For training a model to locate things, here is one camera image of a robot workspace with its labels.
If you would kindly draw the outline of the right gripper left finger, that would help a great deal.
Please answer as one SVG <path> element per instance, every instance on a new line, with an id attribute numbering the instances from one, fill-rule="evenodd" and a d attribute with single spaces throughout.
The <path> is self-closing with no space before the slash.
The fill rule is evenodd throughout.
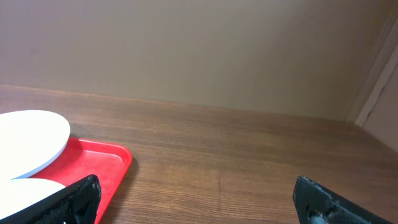
<path id="1" fill-rule="evenodd" d="M 47 198 L 1 219 L 1 223 L 94 223 L 101 201 L 96 175 L 88 175 Z"/>

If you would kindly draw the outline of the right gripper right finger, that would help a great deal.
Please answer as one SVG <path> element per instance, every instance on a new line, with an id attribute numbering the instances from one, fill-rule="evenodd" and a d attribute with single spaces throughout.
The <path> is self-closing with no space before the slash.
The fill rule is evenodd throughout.
<path id="1" fill-rule="evenodd" d="M 300 224 L 392 224 L 306 176 L 297 177 L 292 198 Z"/>

